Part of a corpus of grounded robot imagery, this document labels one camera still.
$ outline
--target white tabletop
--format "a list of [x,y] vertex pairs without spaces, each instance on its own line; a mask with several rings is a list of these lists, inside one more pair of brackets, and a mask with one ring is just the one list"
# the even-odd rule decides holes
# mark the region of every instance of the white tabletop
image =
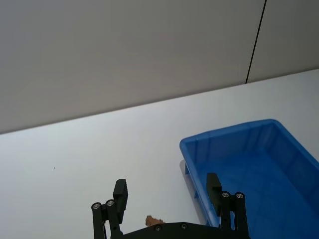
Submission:
[[91,239],[91,204],[110,199],[120,178],[124,233],[146,215],[200,223],[180,140],[273,118],[319,159],[318,88],[314,70],[0,135],[0,237]]

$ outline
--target blue plastic bin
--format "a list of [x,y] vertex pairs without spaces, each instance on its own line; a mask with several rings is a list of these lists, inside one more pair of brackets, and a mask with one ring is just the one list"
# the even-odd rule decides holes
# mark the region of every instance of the blue plastic bin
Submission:
[[206,191],[215,172],[223,190],[246,195],[252,239],[319,238],[319,163],[278,121],[201,133],[180,149],[208,225],[219,225]]

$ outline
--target screw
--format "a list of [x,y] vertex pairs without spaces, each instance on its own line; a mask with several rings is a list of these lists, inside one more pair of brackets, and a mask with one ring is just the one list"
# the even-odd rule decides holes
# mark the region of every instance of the screw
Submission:
[[186,224],[186,223],[183,223],[182,225],[180,225],[180,227],[181,227],[182,229],[186,229],[186,228],[187,228],[187,224]]
[[100,204],[96,203],[93,205],[93,209],[98,209],[100,207]]
[[114,204],[114,201],[108,201],[108,206],[112,206]]
[[160,225],[155,226],[155,231],[159,232],[160,230],[161,230],[161,226]]
[[237,197],[237,198],[243,198],[244,195],[242,195],[241,193],[237,193],[237,194],[236,194],[236,197]]

